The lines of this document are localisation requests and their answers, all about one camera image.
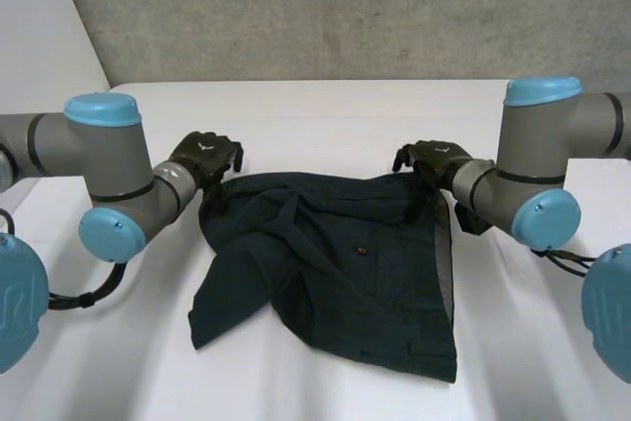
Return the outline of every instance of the table surface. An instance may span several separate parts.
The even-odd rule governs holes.
[[[505,81],[158,83],[116,88],[143,114],[154,164],[191,130],[243,142],[243,174],[302,171],[368,178],[419,139],[495,158]],[[573,161],[566,187],[583,223],[569,248],[629,240],[631,169]],[[0,378],[12,420],[622,420],[629,388],[592,348],[582,280],[495,229],[453,219],[457,381],[354,363],[305,346],[266,309],[195,352],[186,314],[213,252],[199,196],[129,263],[121,287],[85,311],[49,313],[25,359]],[[78,294],[109,272],[82,247],[90,208],[80,178],[42,179],[15,213],[51,289]]]

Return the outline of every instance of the black band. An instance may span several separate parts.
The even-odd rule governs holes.
[[[2,144],[0,144],[0,152],[4,153],[4,156],[7,157],[7,161],[11,166],[11,172],[13,173],[11,185],[13,186],[16,183],[16,178],[18,177],[18,162],[16,162],[16,159],[13,158],[13,155],[11,154],[9,149]]]
[[[620,99],[612,93],[604,94],[613,104],[613,110],[615,111],[615,129],[613,130],[611,143],[609,143],[607,149],[602,152],[602,155],[600,155],[601,158],[611,155],[611,152],[613,152],[613,150],[615,150],[615,148],[620,144],[620,140],[622,139],[622,130],[624,129],[624,113],[622,111],[622,103],[620,102]]]
[[[97,202],[117,202],[117,201],[127,201],[129,199],[133,199],[134,197],[140,197],[143,194],[148,193],[154,188],[154,181],[151,180],[149,184],[141,187],[140,189],[136,189],[135,191],[125,192],[124,194],[116,194],[113,196],[96,196],[93,193],[90,193],[90,199]]]
[[[33,163],[33,165],[37,168],[39,174],[42,176],[51,176],[51,174],[41,164],[41,161],[37,156],[37,150],[35,149],[35,131],[39,121],[42,120],[44,116],[45,113],[40,113],[31,120],[31,123],[29,124],[29,131],[27,132],[27,148],[29,149],[29,158],[31,158],[31,163]]]
[[[166,179],[164,179],[161,176],[154,176],[155,179],[157,179],[160,182],[163,182],[164,184],[167,185],[167,187],[173,192],[174,196],[175,196],[175,202],[177,203],[177,212],[175,213],[177,216],[179,215],[179,208],[181,207],[181,201],[179,200],[179,194],[177,194],[177,190],[175,189],[175,186],[173,186],[170,182],[168,182]]]
[[[471,210],[473,212],[475,212],[475,203],[473,202],[473,197],[475,196],[475,191],[477,189],[478,184],[482,182],[483,179],[485,179],[488,175],[490,175],[494,171],[495,171],[495,167],[489,168],[482,175],[478,176],[477,179],[473,182],[473,186],[471,187],[471,190],[469,191],[469,205],[471,206]]]
[[[565,175],[561,176],[524,176],[513,175],[512,173],[497,171],[497,176],[507,179],[508,181],[522,182],[524,184],[563,184]]]
[[[79,306],[83,309],[94,306],[96,301],[94,293],[88,292],[79,295]]]

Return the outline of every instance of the robotic hand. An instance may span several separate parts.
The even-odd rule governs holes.
[[[471,158],[451,142],[419,141],[400,149],[393,170],[412,166],[452,193],[463,231],[496,226],[538,255],[569,258],[589,271],[584,322],[607,367],[631,383],[631,245],[592,259],[556,250],[576,233],[579,203],[563,189],[571,158],[631,159],[631,94],[583,94],[577,78],[523,78],[507,87],[497,163]]]
[[[93,208],[81,219],[79,237],[114,266],[94,293],[49,293],[41,260],[0,211],[9,224],[8,234],[0,233],[0,374],[31,348],[47,309],[87,308],[110,294],[126,262],[177,219],[198,189],[219,194],[224,173],[231,166],[238,172],[243,156],[239,142],[193,132],[152,169],[136,102],[124,94],[78,96],[63,113],[3,115],[0,192],[25,177],[81,175]]]

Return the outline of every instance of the black cable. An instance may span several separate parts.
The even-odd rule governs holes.
[[[11,214],[4,209],[0,209],[0,216],[4,217],[7,221],[9,234],[15,236],[16,225]],[[94,292],[84,293],[79,296],[63,296],[57,295],[56,293],[49,293],[50,299],[48,300],[48,308],[54,311],[66,311],[93,306],[97,301],[109,296],[118,287],[123,276],[125,276],[126,267],[127,262],[115,264],[103,285]]]
[[[539,257],[545,257],[548,260],[550,260],[552,263],[554,263],[556,266],[558,266],[559,268],[561,268],[564,271],[567,271],[568,273],[571,273],[573,275],[576,276],[580,276],[581,278],[585,278],[585,275],[587,274],[587,272],[583,272],[583,271],[579,271],[576,270],[574,268],[571,268],[570,266],[566,265],[565,263],[562,263],[561,261],[559,261],[559,258],[565,259],[565,260],[570,260],[574,263],[577,263],[579,265],[581,265],[582,267],[584,267],[585,269],[589,270],[590,266],[586,265],[585,262],[586,261],[595,261],[595,258],[591,258],[591,257],[587,257],[587,256],[581,256],[581,255],[576,255],[575,253],[572,253],[571,251],[568,250],[544,250],[544,251],[539,251],[539,250],[534,250],[534,249],[530,249],[530,251],[532,251],[532,253],[534,253],[535,255],[539,256]]]
[[[587,273],[584,273],[582,271],[579,270],[575,270],[574,268],[570,268],[569,266],[567,266],[564,263],[561,263],[558,258],[554,255],[551,254],[547,254],[545,256],[548,260],[550,260],[552,263],[554,263],[556,266],[558,266],[559,268],[561,268],[562,270],[567,271],[568,273],[572,273],[573,275],[576,276],[580,276],[581,278],[585,278],[585,275],[587,275]]]
[[[9,234],[15,236],[16,223],[14,222],[11,214],[9,214],[9,212],[5,211],[4,209],[0,209],[0,216],[4,217],[4,220],[7,221],[7,230],[9,231]]]

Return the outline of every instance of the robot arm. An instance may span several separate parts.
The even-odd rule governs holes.
[[[413,166],[425,182],[450,191],[465,232],[496,226],[549,254],[581,220],[578,202],[563,189],[568,160],[631,159],[630,117],[631,94],[583,94],[576,78],[519,79],[504,99],[497,163],[473,159],[455,143],[420,141],[398,151],[393,170]],[[631,384],[631,245],[586,267],[587,274],[574,272],[585,276],[584,323],[604,364]]]
[[[576,78],[524,78],[507,88],[497,163],[448,142],[404,147],[394,168],[415,166],[449,190],[465,229],[490,225],[536,250],[576,233],[578,202],[563,189],[571,158],[631,158],[631,94],[582,94]]]
[[[239,143],[194,132],[152,169],[136,102],[118,93],[0,120],[0,192],[25,177],[81,175],[94,206],[79,224],[81,241],[114,263],[142,251],[232,161],[238,171],[242,156]]]

